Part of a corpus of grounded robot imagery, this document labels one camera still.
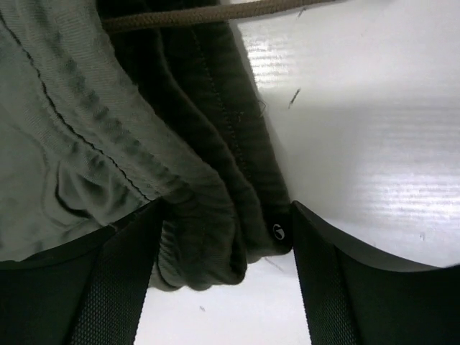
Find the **olive green shorts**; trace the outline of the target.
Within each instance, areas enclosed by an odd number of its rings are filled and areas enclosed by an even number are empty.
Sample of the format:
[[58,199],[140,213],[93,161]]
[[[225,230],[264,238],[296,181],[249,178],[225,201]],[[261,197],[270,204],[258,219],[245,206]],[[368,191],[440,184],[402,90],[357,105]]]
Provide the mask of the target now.
[[1,3],[1,258],[19,261],[158,198],[150,285],[236,285],[293,246],[262,104],[225,22],[110,33],[199,1]]

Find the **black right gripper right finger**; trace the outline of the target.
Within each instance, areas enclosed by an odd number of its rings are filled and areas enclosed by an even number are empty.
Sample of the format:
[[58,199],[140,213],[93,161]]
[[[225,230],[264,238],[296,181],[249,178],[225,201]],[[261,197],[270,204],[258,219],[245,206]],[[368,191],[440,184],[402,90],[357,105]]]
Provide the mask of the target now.
[[384,252],[292,204],[293,249],[313,344],[457,344],[459,266]]

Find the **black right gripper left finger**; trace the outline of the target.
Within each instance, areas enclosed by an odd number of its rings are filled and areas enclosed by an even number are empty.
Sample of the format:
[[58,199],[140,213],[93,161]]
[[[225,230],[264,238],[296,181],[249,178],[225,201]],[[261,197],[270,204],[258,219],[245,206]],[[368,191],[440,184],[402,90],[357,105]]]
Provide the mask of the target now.
[[1,263],[3,344],[132,344],[159,249],[162,202]]

